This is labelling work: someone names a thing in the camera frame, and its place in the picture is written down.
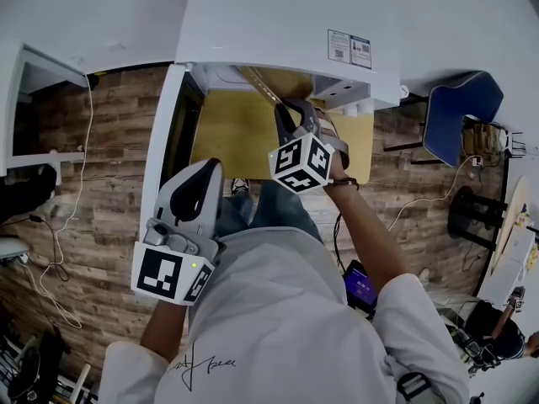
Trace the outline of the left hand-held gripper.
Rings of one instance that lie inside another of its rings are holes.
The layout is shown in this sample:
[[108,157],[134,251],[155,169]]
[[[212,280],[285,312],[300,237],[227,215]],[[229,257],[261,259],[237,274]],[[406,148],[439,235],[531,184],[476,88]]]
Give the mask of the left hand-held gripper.
[[223,168],[206,159],[185,167],[159,190],[156,218],[136,242],[131,289],[175,305],[192,306],[219,263],[220,243],[183,228],[199,227],[212,237],[221,214]]

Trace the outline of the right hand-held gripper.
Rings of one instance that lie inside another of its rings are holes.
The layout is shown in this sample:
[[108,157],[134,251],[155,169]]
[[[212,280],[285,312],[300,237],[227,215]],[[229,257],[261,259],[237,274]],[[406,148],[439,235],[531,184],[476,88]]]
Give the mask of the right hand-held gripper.
[[[290,110],[300,115],[300,125]],[[279,147],[269,153],[273,180],[294,194],[327,185],[334,148],[322,141],[314,106],[302,98],[283,98],[274,116]]]

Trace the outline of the white refrigerator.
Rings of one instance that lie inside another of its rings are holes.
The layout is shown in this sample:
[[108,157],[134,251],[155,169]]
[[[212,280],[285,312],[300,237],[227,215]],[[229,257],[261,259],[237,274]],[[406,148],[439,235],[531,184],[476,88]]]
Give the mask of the white refrigerator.
[[188,0],[147,153],[141,219],[152,216],[184,84],[206,92],[218,67],[304,72],[317,98],[343,113],[399,104],[397,30],[390,0]]

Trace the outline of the person's right forearm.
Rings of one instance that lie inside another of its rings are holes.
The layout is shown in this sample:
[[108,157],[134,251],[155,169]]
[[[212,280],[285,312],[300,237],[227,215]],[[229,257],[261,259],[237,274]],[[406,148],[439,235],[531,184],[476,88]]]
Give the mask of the person's right forearm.
[[334,180],[325,191],[344,219],[359,260],[378,293],[376,309],[382,311],[386,286],[408,274],[405,252],[363,199],[353,178]]

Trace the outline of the person's right hand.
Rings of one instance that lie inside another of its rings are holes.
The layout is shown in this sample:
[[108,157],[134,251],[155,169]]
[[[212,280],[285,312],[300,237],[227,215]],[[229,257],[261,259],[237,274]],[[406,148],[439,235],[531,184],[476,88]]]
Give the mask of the person's right hand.
[[348,177],[346,169],[350,165],[350,151],[346,142],[339,137],[338,131],[330,116],[324,113],[320,108],[315,108],[320,125],[320,135],[324,144],[334,148],[332,164],[329,170],[329,176],[333,180],[340,180]]

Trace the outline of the person's blue jeans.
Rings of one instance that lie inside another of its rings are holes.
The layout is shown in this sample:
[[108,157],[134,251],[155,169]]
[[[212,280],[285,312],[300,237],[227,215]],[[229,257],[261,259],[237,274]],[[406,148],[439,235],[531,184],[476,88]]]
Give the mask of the person's blue jeans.
[[225,237],[259,227],[293,227],[323,241],[300,198],[272,180],[263,181],[257,207],[250,192],[224,198],[216,234]]

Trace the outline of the person's white shirt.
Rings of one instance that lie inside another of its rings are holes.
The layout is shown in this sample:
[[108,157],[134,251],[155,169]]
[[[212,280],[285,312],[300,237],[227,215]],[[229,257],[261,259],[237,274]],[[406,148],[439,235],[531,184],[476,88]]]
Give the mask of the person's white shirt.
[[167,361],[111,344],[99,404],[396,404],[410,372],[447,404],[467,404],[467,370],[415,275],[385,284],[367,320],[348,306],[329,251],[305,232],[261,228],[225,244],[184,350]]

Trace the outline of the blue chair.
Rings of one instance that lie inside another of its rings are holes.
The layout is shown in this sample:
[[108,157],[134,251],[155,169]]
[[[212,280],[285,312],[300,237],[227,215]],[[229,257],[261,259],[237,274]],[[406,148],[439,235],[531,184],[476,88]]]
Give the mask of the blue chair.
[[422,140],[386,146],[386,152],[423,147],[434,158],[419,164],[444,163],[455,167],[460,160],[462,129],[466,118],[481,124],[494,121],[504,94],[489,72],[466,72],[430,89],[426,96],[410,93],[399,104],[425,104]]

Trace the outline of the black device with purple screen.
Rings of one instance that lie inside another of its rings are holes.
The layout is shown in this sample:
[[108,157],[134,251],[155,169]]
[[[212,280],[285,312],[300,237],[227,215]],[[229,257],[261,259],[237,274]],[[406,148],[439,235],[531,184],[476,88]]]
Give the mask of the black device with purple screen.
[[348,305],[365,314],[376,310],[378,293],[362,263],[352,260],[343,275]]

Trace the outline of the brown cardboard box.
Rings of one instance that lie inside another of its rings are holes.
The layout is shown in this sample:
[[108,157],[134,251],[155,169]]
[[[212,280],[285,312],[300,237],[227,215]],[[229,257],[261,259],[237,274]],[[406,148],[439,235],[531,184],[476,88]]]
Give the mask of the brown cardboard box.
[[498,125],[482,124],[476,120],[467,122],[463,135],[463,150],[471,155],[492,156],[504,149],[500,142],[502,130]]

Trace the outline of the black stand base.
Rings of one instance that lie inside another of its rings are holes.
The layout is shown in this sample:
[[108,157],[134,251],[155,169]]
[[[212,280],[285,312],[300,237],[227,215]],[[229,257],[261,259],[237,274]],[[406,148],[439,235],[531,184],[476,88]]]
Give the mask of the black stand base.
[[[503,213],[508,205],[499,200],[475,194],[469,186],[462,186],[454,195],[447,220],[447,231],[452,239],[463,238],[494,252],[498,231],[503,225]],[[491,240],[469,231],[473,221],[494,229]]]

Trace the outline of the white table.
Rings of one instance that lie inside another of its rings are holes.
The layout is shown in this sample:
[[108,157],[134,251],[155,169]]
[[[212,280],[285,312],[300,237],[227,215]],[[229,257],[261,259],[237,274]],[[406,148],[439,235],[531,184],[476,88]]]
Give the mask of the white table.
[[17,104],[29,103],[31,98],[22,88],[25,77],[44,78],[48,72],[59,82],[90,87],[88,77],[80,70],[68,66],[20,40],[0,40],[0,177],[8,170],[50,162],[81,162],[79,151],[52,152],[16,156],[13,154],[14,123]]

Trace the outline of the white router with antennas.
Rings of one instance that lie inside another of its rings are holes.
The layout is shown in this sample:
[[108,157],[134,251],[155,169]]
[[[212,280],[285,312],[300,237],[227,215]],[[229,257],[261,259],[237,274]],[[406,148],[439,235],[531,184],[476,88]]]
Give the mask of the white router with antennas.
[[502,129],[499,132],[499,143],[507,157],[525,157],[526,143],[522,132]]

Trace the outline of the round light wooden table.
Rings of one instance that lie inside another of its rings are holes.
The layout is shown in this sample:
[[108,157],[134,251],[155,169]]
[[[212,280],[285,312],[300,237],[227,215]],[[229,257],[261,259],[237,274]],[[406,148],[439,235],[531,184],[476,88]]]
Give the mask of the round light wooden table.
[[496,239],[496,248],[491,257],[487,269],[487,276],[490,277],[498,266],[504,247],[509,240],[510,233],[521,211],[530,206],[530,183],[526,175],[522,175],[517,180],[515,189],[504,212],[502,226]]

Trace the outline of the white desk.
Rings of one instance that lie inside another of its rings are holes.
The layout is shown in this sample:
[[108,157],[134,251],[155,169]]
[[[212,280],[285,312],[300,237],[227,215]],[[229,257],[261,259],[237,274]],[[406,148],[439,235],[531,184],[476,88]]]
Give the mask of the white desk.
[[538,238],[539,230],[530,226],[512,225],[502,229],[477,297],[501,309],[525,278]]

